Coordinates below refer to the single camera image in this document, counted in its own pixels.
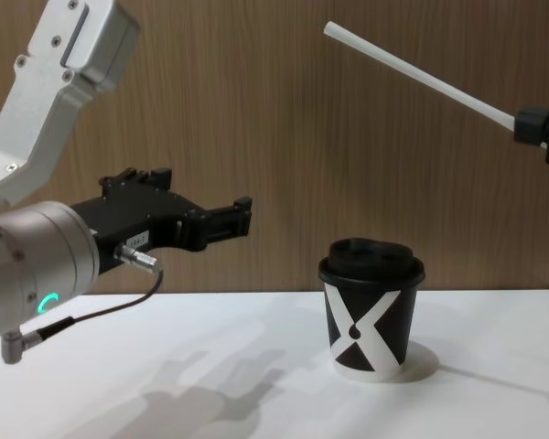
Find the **wooden wall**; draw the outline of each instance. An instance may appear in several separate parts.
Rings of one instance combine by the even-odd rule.
[[[45,0],[0,0],[0,107]],[[323,36],[328,20],[515,113],[549,107],[549,1],[125,0],[142,36],[34,200],[171,166],[206,207],[255,198],[252,236],[162,251],[167,291],[319,288],[335,239],[412,246],[425,288],[549,287],[549,168],[498,125]],[[99,291],[140,291],[121,269]]]

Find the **white rod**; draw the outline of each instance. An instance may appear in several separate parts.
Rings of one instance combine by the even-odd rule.
[[[418,80],[419,82],[422,82],[424,85],[428,85],[434,90],[442,92],[446,96],[449,96],[451,99],[463,103],[472,110],[479,112],[486,117],[489,117],[496,123],[499,123],[504,128],[514,131],[514,117],[510,116],[506,112],[501,112],[497,108],[494,108],[485,102],[479,101],[469,94],[466,94],[463,91],[460,91],[455,87],[452,87],[451,85],[443,82],[442,80],[439,80],[431,76],[430,74],[425,73],[421,69],[412,66],[408,62],[405,62],[402,59],[395,57],[393,54],[387,52],[386,50],[382,50],[378,46],[374,46],[372,43],[369,43],[365,39],[362,39],[357,35],[352,34],[351,32],[349,32],[349,30],[346,30],[343,27],[338,26],[330,21],[326,25],[324,33],[332,38],[335,38],[337,41],[347,44],[351,48],[355,48],[363,54],[377,59],[387,66],[400,71],[406,76],[409,76],[414,80]]]

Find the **white x logo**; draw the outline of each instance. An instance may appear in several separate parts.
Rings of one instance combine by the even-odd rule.
[[[326,292],[328,294],[331,314],[333,314],[333,318],[336,321],[336,325],[341,335],[341,337],[331,345],[331,353],[333,354],[334,359],[339,357],[347,348],[356,342],[375,371],[385,372],[397,368],[399,364],[396,357],[374,325],[391,307],[401,292],[389,291],[385,293],[381,300],[379,300],[363,318],[358,320],[358,322],[354,322],[351,318],[350,312],[344,305],[344,301],[341,299],[337,287],[326,284]],[[358,339],[350,337],[349,334],[350,328],[354,326],[354,323],[356,329],[358,329],[361,334]]]

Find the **black cable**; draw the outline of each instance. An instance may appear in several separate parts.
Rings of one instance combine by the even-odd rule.
[[[67,329],[68,327],[72,327],[76,323],[84,322],[86,320],[90,320],[91,318],[99,317],[99,316],[105,316],[107,314],[115,313],[116,311],[121,311],[123,309],[129,308],[134,305],[142,304],[145,300],[150,299],[154,293],[158,291],[161,284],[163,283],[163,278],[165,277],[163,271],[158,272],[158,277],[156,278],[156,282],[153,285],[153,287],[150,289],[148,293],[143,295],[142,297],[139,297],[136,300],[133,300],[132,302],[128,302],[127,304],[113,306],[111,308],[103,309],[102,311],[96,311],[95,313],[86,314],[85,316],[81,317],[65,317],[64,319],[60,320],[59,322],[55,322],[52,325],[49,325],[47,327],[42,327],[41,329],[37,329],[38,334],[40,335],[41,339],[45,341],[47,338],[51,338],[55,335],[57,335],[59,332]]]

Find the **white table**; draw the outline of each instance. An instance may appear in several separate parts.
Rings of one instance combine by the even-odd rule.
[[[327,337],[322,293],[159,295],[0,359],[0,439],[549,439],[549,291],[420,293],[417,382],[345,380]]]

